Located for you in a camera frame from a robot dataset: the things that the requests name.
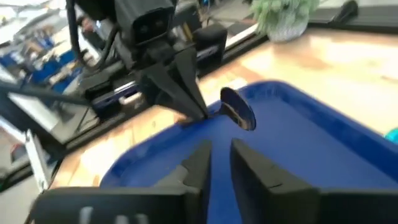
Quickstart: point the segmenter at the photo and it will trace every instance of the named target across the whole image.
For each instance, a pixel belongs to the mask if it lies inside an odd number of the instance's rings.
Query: green plant
[[[277,26],[307,22],[318,5],[319,0],[254,0],[251,10],[257,21],[257,31],[266,34]]]

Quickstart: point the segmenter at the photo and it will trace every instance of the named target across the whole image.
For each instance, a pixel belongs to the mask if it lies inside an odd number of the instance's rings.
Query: cable
[[[78,27],[76,24],[75,0],[67,0],[67,17],[69,23],[70,42],[72,45],[72,50],[75,52],[78,62],[91,72],[103,68],[106,59],[108,58],[108,55],[111,51],[111,47],[113,45],[116,34],[119,32],[119,26],[115,25],[112,28],[111,32],[109,33],[108,39],[106,40],[105,48],[101,53],[101,58],[95,65],[91,66],[87,64],[84,59],[84,54],[80,50]]]

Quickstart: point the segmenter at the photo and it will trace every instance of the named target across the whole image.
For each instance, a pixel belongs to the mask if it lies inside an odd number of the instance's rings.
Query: white pot
[[[287,24],[284,20],[280,20],[278,25],[267,31],[267,35],[272,42],[286,42],[300,37],[307,28],[308,20]]]

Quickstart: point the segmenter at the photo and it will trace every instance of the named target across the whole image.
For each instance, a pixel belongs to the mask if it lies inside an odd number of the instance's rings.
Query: table surface
[[[265,43],[200,81],[207,104],[223,86],[281,80],[379,134],[398,126],[398,37],[308,30],[301,38]],[[52,187],[98,186],[126,150],[173,125],[179,114],[153,107],[74,152]]]

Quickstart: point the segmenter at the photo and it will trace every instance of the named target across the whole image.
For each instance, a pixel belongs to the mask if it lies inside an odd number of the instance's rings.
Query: blue object
[[[59,63],[62,66],[65,66],[69,64],[70,62],[74,61],[76,59],[75,53],[72,50],[68,50],[67,52],[61,54],[59,56]]]
[[[43,38],[39,36],[34,36],[31,40],[32,42],[35,42],[38,46],[40,46],[44,50],[48,50],[47,44],[43,40]]]
[[[0,60],[1,65],[5,68],[13,66],[13,65],[17,65],[18,63],[12,56],[15,53],[16,53],[16,51],[12,51],[12,52],[8,52],[8,53],[4,54]]]
[[[386,139],[392,141],[395,144],[398,144],[398,128],[391,130],[388,134],[386,134]]]
[[[32,74],[32,82],[33,83],[43,83],[48,78],[52,77],[53,75],[57,74],[61,69],[61,65],[54,59],[51,58],[47,62],[43,64],[41,70],[36,70]]]
[[[56,91],[57,93],[63,93],[66,90],[66,88],[68,88],[68,86],[71,84],[71,82],[73,82],[75,78],[78,78],[82,70],[83,68],[81,67],[74,69],[72,71],[72,74],[65,77],[62,81],[59,81],[57,84],[54,84],[52,90]]]
[[[398,148],[392,142],[285,83],[260,82],[239,92],[256,115],[254,131],[242,130],[227,116],[186,128],[174,125],[123,154],[100,186],[150,187],[209,139],[208,223],[241,223],[229,164],[231,138],[240,138],[316,187],[398,188]],[[218,102],[210,110],[219,107]]]

